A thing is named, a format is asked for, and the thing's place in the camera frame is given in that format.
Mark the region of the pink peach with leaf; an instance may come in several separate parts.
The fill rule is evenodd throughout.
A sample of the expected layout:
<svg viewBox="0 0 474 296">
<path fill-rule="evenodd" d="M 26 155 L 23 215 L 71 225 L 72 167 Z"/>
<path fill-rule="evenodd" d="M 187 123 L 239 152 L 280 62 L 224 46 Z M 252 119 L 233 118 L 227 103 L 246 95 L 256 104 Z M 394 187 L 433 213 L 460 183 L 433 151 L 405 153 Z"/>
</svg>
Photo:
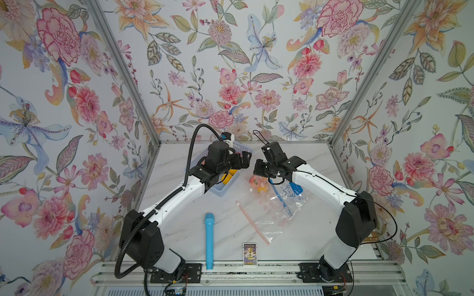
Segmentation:
<svg viewBox="0 0 474 296">
<path fill-rule="evenodd" d="M 256 175 L 251 176 L 249 179 L 249 184 L 252 188 L 260 187 L 260 177 Z"/>
</svg>

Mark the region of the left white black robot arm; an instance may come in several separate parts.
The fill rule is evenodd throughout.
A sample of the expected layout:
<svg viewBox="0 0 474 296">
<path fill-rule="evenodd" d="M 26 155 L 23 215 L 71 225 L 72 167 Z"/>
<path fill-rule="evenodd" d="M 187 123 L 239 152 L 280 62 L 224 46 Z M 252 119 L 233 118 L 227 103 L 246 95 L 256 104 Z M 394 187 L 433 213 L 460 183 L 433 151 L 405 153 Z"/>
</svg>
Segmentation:
<svg viewBox="0 0 474 296">
<path fill-rule="evenodd" d="M 196 138 L 203 128 L 211 131 L 217 139 L 208 146 L 207 155 L 193 165 Z M 188 204 L 220 184 L 221 176 L 229 175 L 231 170 L 249 168 L 252 153 L 247 150 L 238 152 L 233 147 L 233 142 L 231 133 L 218 134 L 207 124 L 200 124 L 195 128 L 183 181 L 163 200 L 142 212 L 132 210 L 125 216 L 119 242 L 120 251 L 114 269 L 117 279 L 128 276 L 137 268 L 146 273 L 161 271 L 173 281 L 182 278 L 186 261 L 165 246 L 161 231 Z"/>
</svg>

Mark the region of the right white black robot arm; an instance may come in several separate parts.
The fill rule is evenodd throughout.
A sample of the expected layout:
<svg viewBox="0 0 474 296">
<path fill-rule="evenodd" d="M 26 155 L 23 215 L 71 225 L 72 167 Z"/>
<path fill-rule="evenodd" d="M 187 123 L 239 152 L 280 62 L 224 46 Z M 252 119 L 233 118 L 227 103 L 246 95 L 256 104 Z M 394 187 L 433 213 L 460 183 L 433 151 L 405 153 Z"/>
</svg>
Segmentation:
<svg viewBox="0 0 474 296">
<path fill-rule="evenodd" d="M 302 186 L 338 214 L 335 237 L 316 267 L 319 282 L 334 282 L 349 268 L 349 259 L 377 228 L 376 207 L 385 208 L 368 192 L 350 190 L 323 176 L 302 158 L 287 157 L 276 141 L 264 143 L 262 152 L 265 159 L 256 160 L 255 175 Z"/>
</svg>

